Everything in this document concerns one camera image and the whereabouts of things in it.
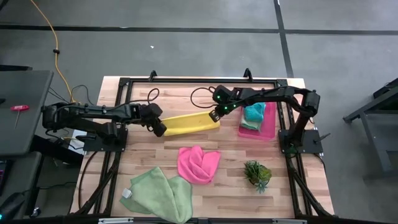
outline wire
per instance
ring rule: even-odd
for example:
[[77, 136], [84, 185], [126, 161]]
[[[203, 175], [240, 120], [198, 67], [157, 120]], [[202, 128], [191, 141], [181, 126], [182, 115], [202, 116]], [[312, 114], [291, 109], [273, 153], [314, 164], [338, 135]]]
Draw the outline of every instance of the wire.
[[84, 87], [84, 88], [86, 88], [87, 100], [88, 100], [88, 102], [89, 102], [91, 105], [96, 106], [96, 104], [94, 104], [94, 103], [91, 102], [90, 97], [88, 96], [88, 88], [87, 88], [86, 85], [78, 85], [78, 86], [73, 87], [73, 88], [72, 88], [72, 95], [71, 95], [71, 97], [70, 97], [70, 101], [72, 101], [72, 98], [73, 98], [73, 91], [74, 91], [76, 88], [78, 88], [78, 87]]
[[196, 106], [197, 108], [203, 108], [203, 109], [212, 108], [212, 107], [214, 107], [214, 106], [217, 106], [217, 105], [211, 105], [211, 106], [198, 106], [198, 105], [196, 105], [196, 104], [193, 102], [193, 100], [192, 100], [192, 96], [193, 96], [193, 94], [194, 94], [196, 91], [198, 91], [198, 90], [208, 90], [210, 93], [214, 93], [214, 91], [211, 90], [212, 88], [213, 88], [214, 90], [216, 89], [216, 88], [214, 88], [213, 86], [210, 86], [209, 88], [206, 88], [206, 87], [199, 87], [199, 88], [194, 89], [194, 90], [192, 91], [191, 97], [190, 97], [191, 103], [192, 103], [194, 106]]
[[317, 153], [314, 153], [313, 155], [319, 158], [319, 160], [321, 161], [321, 163], [323, 165], [323, 169], [326, 172], [326, 166], [325, 166], [325, 162], [323, 161], [323, 159]]
[[[149, 95], [154, 91], [154, 90], [157, 90], [157, 94], [156, 94], [156, 96], [155, 97], [153, 97], [152, 99], [149, 99]], [[124, 106], [124, 105], [128, 105], [128, 104], [130, 104], [130, 103], [134, 103], [134, 102], [142, 102], [142, 101], [146, 101], [146, 102], [148, 102], [148, 104], [150, 104], [151, 103], [151, 101], [154, 101], [154, 100], [156, 100], [156, 98], [158, 97], [160, 95], [160, 90], [158, 89], [158, 88], [153, 88], [153, 89], [151, 89], [150, 91], [149, 91], [149, 93], [148, 93], [148, 96], [147, 96], [147, 99], [146, 100], [131, 100], [131, 101], [128, 101], [127, 103], [123, 103], [123, 104], [120, 104], [119, 106], [115, 106], [114, 108], [109, 108], [109, 109], [107, 109], [108, 111], [111, 111], [111, 110], [115, 110], [115, 109], [118, 109], [118, 108], [120, 108], [120, 107], [122, 107], [122, 106]]]
[[63, 100], [63, 101], [66, 101], [67, 103], [69, 103], [64, 97], [62, 97], [61, 95], [59, 95], [58, 93], [57, 93], [57, 91], [55, 91], [53, 88], [51, 88], [50, 87], [50, 90], [52, 90], [54, 93], [53, 94], [55, 94], [55, 95], [57, 95], [58, 97], [58, 99], [60, 99], [60, 100]]
[[65, 77], [62, 75], [62, 72], [60, 71], [60, 69], [58, 68], [58, 54], [60, 53], [60, 51], [58, 49], [58, 37], [57, 37], [57, 34], [55, 33], [54, 28], [52, 27], [50, 21], [47, 19], [47, 17], [44, 15], [44, 13], [40, 10], [40, 8], [36, 5], [36, 3], [33, 0], [30, 0], [30, 1], [36, 7], [38, 12], [43, 16], [43, 18], [47, 21], [47, 24], [50, 26], [51, 31], [54, 34], [54, 37], [55, 37], [55, 49], [53, 50], [53, 52], [55, 53], [55, 68], [57, 69], [58, 74], [61, 76], [63, 82], [65, 82], [65, 85], [67, 86], [67, 89], [69, 91], [69, 95], [70, 95], [70, 97], [72, 99], [72, 102], [75, 102], [75, 100], [72, 97], [72, 92], [69, 89], [68, 82], [65, 79]]
[[66, 136], [69, 134], [69, 131], [66, 130], [65, 128], [62, 128], [62, 130], [66, 131], [67, 133], [65, 134]]
[[59, 100], [63, 100], [63, 101], [65, 101], [65, 102], [69, 103], [68, 101], [66, 101], [66, 100], [63, 99], [63, 98], [60, 98], [59, 96], [55, 95], [54, 93], [52, 93], [52, 92], [50, 92], [50, 91], [49, 91], [49, 93], [50, 93], [51, 95], [53, 95], [55, 98], [58, 98]]
[[62, 142], [64, 144], [67, 144], [68, 146], [72, 147], [74, 150], [78, 150], [78, 149], [82, 149], [83, 148], [83, 147], [76, 148], [75, 146], [72, 146], [69, 142], [67, 142], [66, 140], [64, 140], [64, 139], [62, 139], [62, 138], [60, 138], [58, 136], [55, 136], [53, 134], [49, 134], [49, 132], [50, 132], [50, 130], [47, 130], [45, 132], [45, 134], [50, 136], [50, 137], [53, 137], [53, 138], [57, 139], [58, 141], [60, 141], [60, 142]]
[[48, 187], [35, 187], [33, 189], [24, 190], [23, 192], [21, 192], [21, 194], [24, 194], [26, 192], [30, 192], [31, 190], [34, 190], [34, 189], [48, 190], [48, 189], [52, 189], [54, 187], [63, 187], [63, 186], [66, 186], [68, 184], [77, 184], [77, 182], [65, 182], [63, 184], [55, 184], [55, 185], [51, 185], [51, 186], [48, 186]]
[[88, 158], [87, 163], [86, 163], [86, 165], [85, 165], [85, 167], [84, 167], [84, 169], [83, 169], [83, 172], [81, 172], [81, 177], [80, 177], [80, 181], [79, 181], [79, 188], [78, 188], [78, 196], [77, 196], [79, 209], [81, 209], [81, 183], [83, 182], [83, 177], [84, 177], [84, 175], [85, 175], [85, 173], [86, 173], [88, 164], [89, 164], [89, 163], [91, 162], [91, 160], [94, 158], [95, 154], [97, 154], [97, 152], [98, 152], [98, 151], [94, 152], [94, 153], [90, 156], [90, 158]]

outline pink plastic tray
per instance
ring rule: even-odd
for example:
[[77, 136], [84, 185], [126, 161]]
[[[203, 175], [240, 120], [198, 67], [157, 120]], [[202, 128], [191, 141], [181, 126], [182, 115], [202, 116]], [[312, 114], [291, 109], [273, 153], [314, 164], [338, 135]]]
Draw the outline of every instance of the pink plastic tray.
[[264, 111], [264, 120], [262, 121], [261, 131], [250, 130], [239, 126], [238, 136], [244, 138], [258, 139], [268, 141], [275, 137], [275, 113], [276, 103], [266, 103], [266, 110]]

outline pink towel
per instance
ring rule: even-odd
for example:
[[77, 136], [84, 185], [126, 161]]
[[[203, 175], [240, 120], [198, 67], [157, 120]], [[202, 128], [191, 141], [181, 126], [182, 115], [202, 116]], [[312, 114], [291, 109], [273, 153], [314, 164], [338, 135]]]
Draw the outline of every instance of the pink towel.
[[199, 146], [182, 147], [178, 152], [178, 173], [192, 184], [209, 184], [220, 161], [220, 152], [204, 153]]

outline wooden table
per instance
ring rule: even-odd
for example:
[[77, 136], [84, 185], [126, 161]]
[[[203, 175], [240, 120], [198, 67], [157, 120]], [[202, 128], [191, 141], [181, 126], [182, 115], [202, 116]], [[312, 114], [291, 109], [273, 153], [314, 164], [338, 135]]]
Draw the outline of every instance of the wooden table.
[[[98, 105], [114, 106], [120, 77], [104, 77], [99, 93]], [[287, 79], [288, 84], [305, 88], [301, 78]], [[234, 86], [273, 88], [270, 84], [223, 84], [228, 88]], [[154, 101], [163, 109], [161, 118], [209, 111], [194, 107], [190, 102], [191, 92], [200, 86], [217, 86], [215, 83], [135, 83], [132, 89], [132, 100], [146, 99], [148, 92], [159, 88], [160, 96]], [[193, 100], [197, 104], [211, 105], [211, 93], [197, 91]], [[120, 202], [124, 188], [130, 187], [130, 179], [159, 166], [167, 178], [177, 174], [178, 149], [184, 146], [199, 145], [206, 151], [219, 150], [221, 160], [214, 181], [208, 185], [193, 185], [193, 217], [224, 217], [224, 218], [292, 218], [292, 197], [290, 196], [289, 180], [284, 156], [280, 153], [277, 134], [271, 141], [241, 138], [237, 135], [240, 112], [233, 111], [221, 119], [221, 127], [209, 131], [157, 138], [138, 125], [128, 126], [129, 135], [126, 151], [122, 153], [118, 180], [114, 193], [112, 209], [113, 217], [146, 217], [126, 209]], [[275, 116], [275, 132], [280, 129], [278, 116]], [[81, 170], [89, 156], [85, 156]], [[88, 165], [82, 183], [82, 203], [84, 203], [98, 185], [104, 153], [97, 153]], [[255, 188], [244, 178], [243, 163], [257, 160], [272, 170], [272, 178], [265, 193], [258, 194]], [[303, 154], [303, 165], [308, 188], [330, 213], [333, 213], [328, 184], [322, 163], [311, 154]], [[297, 186], [300, 208], [304, 212], [302, 193]], [[105, 189], [102, 208], [106, 204], [108, 189]], [[76, 211], [77, 188], [71, 212]]]

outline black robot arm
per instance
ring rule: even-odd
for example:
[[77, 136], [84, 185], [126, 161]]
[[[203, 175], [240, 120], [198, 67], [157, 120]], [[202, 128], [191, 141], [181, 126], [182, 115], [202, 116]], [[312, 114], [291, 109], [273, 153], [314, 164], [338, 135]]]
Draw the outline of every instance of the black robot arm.
[[[301, 104], [294, 97], [296, 94], [303, 95]], [[214, 122], [240, 106], [250, 106], [259, 102], [286, 102], [300, 114], [297, 121], [289, 128], [285, 142], [300, 147], [303, 144], [305, 126], [309, 119], [318, 112], [320, 96], [315, 90], [310, 91], [293, 86], [282, 86], [271, 90], [253, 90], [252, 88], [229, 90], [223, 85], [219, 85], [213, 93], [213, 100], [218, 103], [216, 108], [210, 112], [210, 117]]]
[[[116, 107], [90, 106], [79, 103], [56, 103], [42, 108], [43, 127], [50, 131], [62, 128], [79, 129], [97, 134], [105, 144], [118, 138], [117, 124], [140, 124], [152, 129], [161, 137], [166, 131], [159, 116], [162, 109], [155, 103], [149, 105], [125, 104]], [[86, 118], [111, 119], [112, 122], [97, 123]]]

